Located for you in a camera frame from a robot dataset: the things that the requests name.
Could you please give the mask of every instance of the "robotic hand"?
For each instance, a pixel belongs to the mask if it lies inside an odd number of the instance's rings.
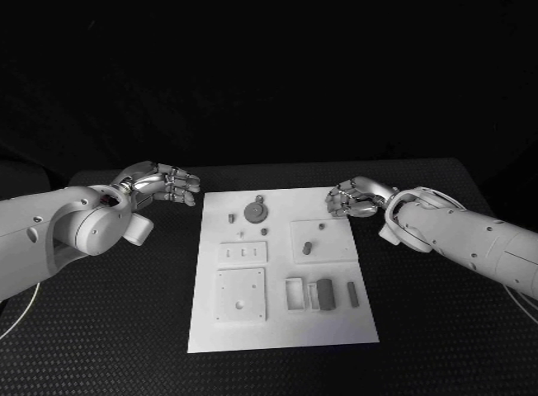
[[[385,210],[379,236],[418,252],[434,250],[483,276],[538,299],[538,233],[474,213],[424,187],[399,191],[366,177],[343,181],[326,196],[333,216]]]
[[[0,300],[102,254],[124,238],[140,246],[153,222],[137,212],[153,200],[195,206],[200,179],[170,165],[131,165],[109,185],[66,187],[0,201]]]

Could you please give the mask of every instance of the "table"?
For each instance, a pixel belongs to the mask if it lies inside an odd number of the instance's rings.
[[[428,186],[493,215],[451,158],[187,170],[205,191],[330,186],[362,175]],[[117,174],[81,172],[71,186]],[[380,215],[350,219],[380,343],[187,354],[200,203],[151,204],[144,245],[121,240],[43,282],[0,342],[0,394],[538,394],[533,322],[499,284],[378,236]],[[10,299],[0,334],[32,291]]]

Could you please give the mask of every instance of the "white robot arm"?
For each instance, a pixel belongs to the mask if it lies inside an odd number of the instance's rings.
[[[134,212],[153,200],[195,206],[200,179],[177,167],[137,163],[112,183],[0,201],[0,300],[98,256],[124,238],[140,246],[153,222]]]
[[[538,299],[538,233],[467,210],[424,187],[398,191],[355,177],[330,191],[333,216],[368,217],[385,210],[379,236],[418,252],[441,256]]]

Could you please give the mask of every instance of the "black table surface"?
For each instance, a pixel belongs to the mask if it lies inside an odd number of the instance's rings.
[[[205,192],[334,186],[362,175],[399,189],[431,187],[493,214],[451,158],[187,170]],[[71,186],[107,184],[118,172],[81,172]],[[350,219],[379,344],[187,354],[196,201],[153,203],[140,212],[154,222],[144,245],[120,240],[42,283],[0,341],[1,395],[538,394],[533,322],[499,284],[378,236],[379,214]],[[32,291],[10,299],[0,334]]]

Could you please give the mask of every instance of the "textured black mat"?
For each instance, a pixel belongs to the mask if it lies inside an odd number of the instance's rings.
[[[187,170],[205,192],[333,186],[362,175],[428,186],[491,214],[453,159]],[[72,186],[117,174],[81,172]],[[0,394],[538,394],[538,327],[499,284],[378,236],[380,215],[350,220],[380,343],[189,355],[197,201],[156,202],[140,212],[154,222],[143,247],[121,240],[43,283],[0,342]],[[30,294],[10,300],[0,334]]]

